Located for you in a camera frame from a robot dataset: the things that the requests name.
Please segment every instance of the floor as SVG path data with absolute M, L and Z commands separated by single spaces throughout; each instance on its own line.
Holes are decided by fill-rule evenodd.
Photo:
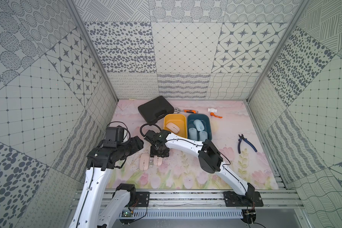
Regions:
M 128 126 L 131 136 L 142 136 L 140 126 L 146 123 L 138 112 L 138 106 L 147 100 L 120 100 L 112 121 L 122 121 Z M 209 116 L 207 108 L 218 109 L 217 115 L 222 119 L 209 116 L 213 143 L 232 162 L 230 168 L 256 189 L 278 189 L 278 185 L 269 166 L 260 141 L 256 135 L 252 121 L 242 101 L 169 101 L 173 107 L 194 109 Z M 163 127 L 163 119 L 157 122 Z M 153 126 L 144 127 L 155 130 Z M 254 152 L 246 143 L 241 143 L 241 154 L 238 154 L 238 134 L 243 134 L 257 149 Z M 120 183 L 135 184 L 141 189 L 230 189 L 215 174 L 203 171 L 197 157 L 184 154 L 182 151 L 170 149 L 170 156 L 164 158 L 161 166 L 153 165 L 146 171 L 139 169 L 142 153 L 150 152 L 150 143 L 129 156 L 123 169 L 114 169 L 107 188 L 116 188 Z

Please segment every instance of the patterned wall panel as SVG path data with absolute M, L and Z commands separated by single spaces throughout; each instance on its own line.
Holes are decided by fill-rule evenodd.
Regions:
M 266 77 L 262 80 L 249 104 L 262 133 L 265 133 L 286 109 L 283 101 Z
M 267 77 L 289 106 L 333 58 L 334 53 L 297 27 Z
M 288 183 L 327 167 L 287 109 L 264 135 Z
M 62 0 L 53 1 L 0 1 L 9 13 L 14 13 L 27 33 L 43 52 L 75 28 L 71 14 Z
M 342 0 L 312 0 L 298 27 L 334 52 L 342 48 Z
M 331 166 L 342 162 L 342 59 L 337 55 L 289 106 L 294 119 Z
M 43 52 L 19 19 L 0 3 L 0 89 Z
M 148 0 L 151 21 L 223 22 L 228 0 Z
M 75 0 L 83 21 L 150 21 L 147 0 Z
M 300 0 L 228 0 L 225 21 L 289 22 Z
M 287 23 L 223 23 L 214 73 L 261 73 Z
M 153 99 L 159 96 L 157 74 L 108 73 L 119 99 Z
M 0 227 L 14 227 L 49 166 L 0 142 Z
M 100 72 L 77 28 L 45 55 L 79 102 L 85 106 L 96 89 Z
M 210 73 L 221 23 L 152 23 L 158 73 Z
M 156 72 L 150 23 L 89 22 L 86 28 L 106 72 Z
M 52 168 L 81 181 L 86 170 L 86 155 L 98 144 L 102 136 L 103 131 L 85 109 Z
M 296 189 L 315 227 L 342 227 L 342 187 L 330 169 L 289 185 Z
M 210 74 L 157 74 L 160 95 L 173 99 L 204 99 Z
M 75 191 L 83 184 L 52 168 L 15 227 L 61 227 Z
M 206 99 L 246 99 L 260 74 L 211 74 Z
M 0 89 L 0 141 L 51 165 L 83 109 L 42 56 Z

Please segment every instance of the pliers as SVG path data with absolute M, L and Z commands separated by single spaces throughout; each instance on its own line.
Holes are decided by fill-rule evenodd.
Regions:
M 238 153 L 239 154 L 241 153 L 241 142 L 242 142 L 242 140 L 245 141 L 248 145 L 250 145 L 255 152 L 257 152 L 257 150 L 254 147 L 254 145 L 252 145 L 252 143 L 250 143 L 245 137 L 243 137 L 243 134 L 242 135 L 238 134 L 238 136 L 240 137 L 238 139 Z

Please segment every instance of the wire cutters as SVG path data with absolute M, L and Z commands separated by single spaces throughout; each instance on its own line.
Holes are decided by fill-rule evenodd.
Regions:
M 180 113 L 180 112 L 188 112 L 188 113 L 198 113 L 196 110 L 188 110 L 188 109 L 179 109 L 179 108 L 174 108 L 174 112 Z
M 239 135 L 238 136 L 240 137 L 238 139 L 238 153 L 240 154 L 241 153 L 241 142 L 242 140 L 245 141 L 248 145 L 250 145 L 252 147 L 252 149 L 257 152 L 256 148 L 254 147 L 254 145 L 252 145 L 252 143 L 250 143 L 244 136 L 243 134 L 242 135 Z

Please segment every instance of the black mounting plate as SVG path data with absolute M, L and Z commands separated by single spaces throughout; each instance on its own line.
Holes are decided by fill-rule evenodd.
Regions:
M 135 207 L 148 207 L 150 202 L 150 192 L 136 192 L 136 200 L 138 202 Z
M 244 200 L 243 196 L 237 195 L 235 192 L 223 192 L 223 196 L 226 207 L 253 207 L 253 203 Z M 259 192 L 255 192 L 253 202 L 255 203 L 255 207 L 263 207 L 261 194 Z

